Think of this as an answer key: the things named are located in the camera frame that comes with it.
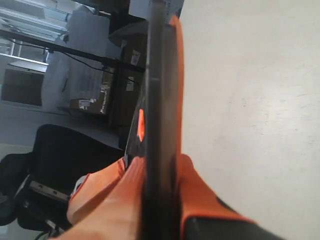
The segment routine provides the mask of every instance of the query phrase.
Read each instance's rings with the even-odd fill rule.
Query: black office chair
[[[0,226],[17,219],[28,230],[67,230],[68,200],[76,181],[123,155],[123,150],[80,132],[41,126],[32,152],[10,154],[0,162]]]

